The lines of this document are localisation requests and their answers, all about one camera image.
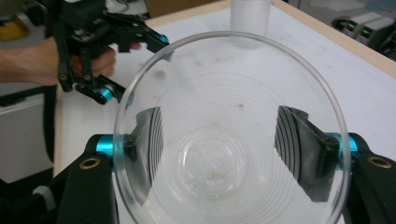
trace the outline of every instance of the white table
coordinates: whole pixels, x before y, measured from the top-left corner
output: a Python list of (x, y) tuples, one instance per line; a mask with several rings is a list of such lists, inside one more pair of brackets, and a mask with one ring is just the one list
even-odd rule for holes
[[(202, 32), (229, 30), (229, 5), (229, 1), (220, 1), (161, 17), (148, 24), (167, 35), (171, 42)], [(396, 161), (395, 63), (279, 1), (276, 5), (271, 8), (267, 37), (307, 59), (332, 88), (343, 110), (347, 130), (360, 134), (374, 153)], [(118, 55), (112, 79), (127, 86), (151, 55), (145, 49)], [(99, 105), (76, 91), (60, 92), (55, 174), (82, 153), (92, 135), (113, 133), (117, 109), (115, 100)]]

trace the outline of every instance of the glass bowl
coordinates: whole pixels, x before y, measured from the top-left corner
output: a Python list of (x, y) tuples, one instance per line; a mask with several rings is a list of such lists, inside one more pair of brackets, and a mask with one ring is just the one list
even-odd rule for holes
[(320, 74), (273, 40), (226, 31), (179, 40), (141, 67), (113, 157), (127, 210), (150, 224), (334, 223), (350, 166)]

